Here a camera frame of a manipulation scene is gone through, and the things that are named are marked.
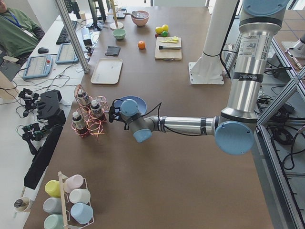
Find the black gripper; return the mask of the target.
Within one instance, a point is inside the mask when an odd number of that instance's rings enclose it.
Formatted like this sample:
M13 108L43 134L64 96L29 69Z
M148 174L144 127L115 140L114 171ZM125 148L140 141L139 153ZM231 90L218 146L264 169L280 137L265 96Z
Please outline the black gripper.
M108 111L108 115L109 115L109 122L113 122L114 120L116 121L119 121L119 122L124 122L124 120L122 119L122 116L121 116L121 112L120 112L120 107L115 107L115 102L116 101L122 101L121 99L115 99L113 100L110 108L109 108L109 111Z

